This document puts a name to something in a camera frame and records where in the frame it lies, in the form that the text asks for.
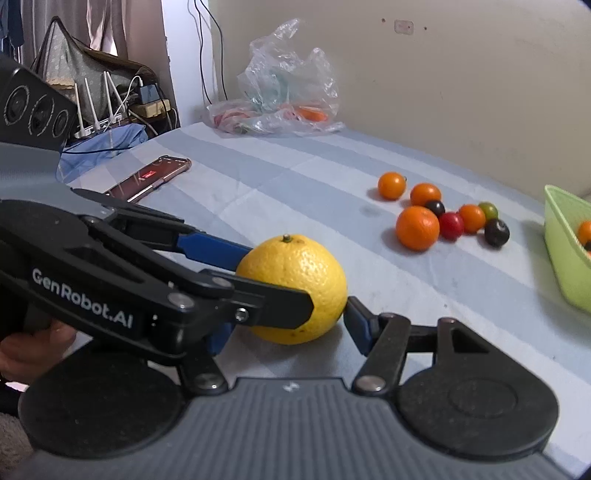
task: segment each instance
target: green tomato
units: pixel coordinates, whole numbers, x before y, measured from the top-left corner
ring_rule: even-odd
[[[478,206],[484,212],[486,221],[491,220],[493,218],[499,218],[499,210],[497,210],[491,202],[480,202]]]

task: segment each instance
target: dark purple fruit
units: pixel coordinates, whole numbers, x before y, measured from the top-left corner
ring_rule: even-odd
[[[439,200],[429,200],[425,204],[425,208],[431,210],[437,218],[445,213],[445,207]]]
[[[503,220],[491,218],[484,226],[484,238],[492,247],[502,247],[509,241],[509,227]]]

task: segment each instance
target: lemon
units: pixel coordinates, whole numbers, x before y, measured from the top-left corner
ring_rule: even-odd
[[[304,290],[312,298],[312,315],[297,329],[252,327],[270,342],[296,345],[317,339],[335,326],[347,302],[343,268],[325,247],[303,235],[277,236],[263,242],[242,259],[236,274]]]

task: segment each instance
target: basket rim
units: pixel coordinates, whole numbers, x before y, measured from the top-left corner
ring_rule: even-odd
[[[576,233],[570,227],[568,221],[566,220],[562,211],[560,210],[560,207],[556,203],[556,200],[554,200],[553,192],[560,192],[561,194],[564,194],[565,196],[575,200],[576,202],[588,206],[590,209],[591,209],[591,203],[589,203],[589,202],[583,200],[582,198],[577,197],[576,195],[573,195],[572,193],[567,192],[566,190],[563,190],[560,187],[557,187],[555,185],[546,185],[544,187],[546,201],[548,201],[548,203],[550,204],[550,207],[552,208],[552,211],[556,215],[556,218],[558,219],[558,222],[560,223],[561,227],[563,228],[563,230],[566,231],[566,234],[567,234],[566,236],[569,239],[570,245],[577,252],[579,258],[581,258],[587,264],[587,266],[591,267],[591,255],[589,255],[589,253],[585,250],[583,245],[581,245],[581,242],[579,242],[579,239],[577,238]]]

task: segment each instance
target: human hand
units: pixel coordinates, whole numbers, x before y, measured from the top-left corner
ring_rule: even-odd
[[[57,320],[33,334],[13,333],[0,342],[0,373],[12,382],[31,384],[58,364],[76,338],[76,330]]]

